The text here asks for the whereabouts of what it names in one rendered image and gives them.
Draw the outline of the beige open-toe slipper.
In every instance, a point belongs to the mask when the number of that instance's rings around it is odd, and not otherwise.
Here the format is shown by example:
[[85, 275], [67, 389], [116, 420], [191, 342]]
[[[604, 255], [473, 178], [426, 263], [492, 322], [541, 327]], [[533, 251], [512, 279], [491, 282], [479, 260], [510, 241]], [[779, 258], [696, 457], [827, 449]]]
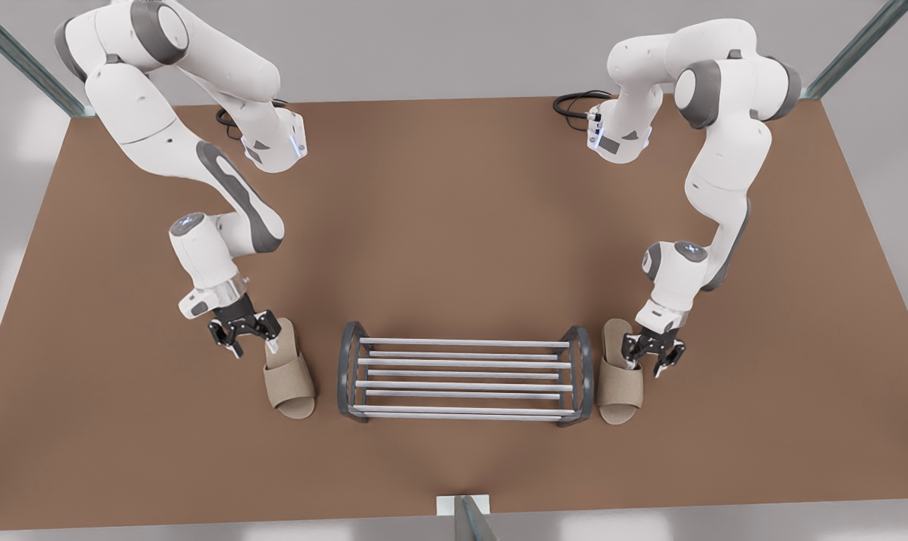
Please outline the beige open-toe slipper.
[[316, 393], [309, 368], [298, 349], [295, 329], [289, 319], [279, 318], [281, 332], [273, 341], [275, 349], [264, 346], [264, 382], [272, 408], [285, 417], [303, 420], [313, 414]]
[[622, 353], [624, 336], [632, 326], [622, 319], [609, 319], [602, 329], [604, 355], [597, 379], [596, 404], [602, 420], [621, 425], [642, 407], [644, 378], [639, 363], [626, 360]]

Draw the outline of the grey metal shoe rack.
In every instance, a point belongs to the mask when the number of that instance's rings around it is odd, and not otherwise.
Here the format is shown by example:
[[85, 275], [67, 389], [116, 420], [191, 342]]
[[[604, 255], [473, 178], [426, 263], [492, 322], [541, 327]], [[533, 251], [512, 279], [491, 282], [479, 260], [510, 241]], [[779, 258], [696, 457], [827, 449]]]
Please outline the grey metal shoe rack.
[[338, 411], [374, 418], [553, 422], [590, 418], [595, 403], [587, 330], [557, 341], [373, 337], [345, 325], [338, 357]]

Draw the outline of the silver frame post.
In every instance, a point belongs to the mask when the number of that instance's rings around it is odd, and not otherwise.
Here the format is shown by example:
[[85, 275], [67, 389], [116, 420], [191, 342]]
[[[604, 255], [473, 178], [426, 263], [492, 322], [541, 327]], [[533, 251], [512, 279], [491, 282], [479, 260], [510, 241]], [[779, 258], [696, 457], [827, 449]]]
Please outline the silver frame post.
[[436, 516], [454, 518], [454, 541], [499, 541], [488, 523], [488, 495], [441, 495], [436, 497]]
[[67, 116], [72, 119], [93, 119], [93, 107], [73, 96], [1, 23], [0, 54]]
[[908, 13], [908, 0], [887, 0], [855, 37], [801, 90], [801, 100], [823, 99], [873, 45]]

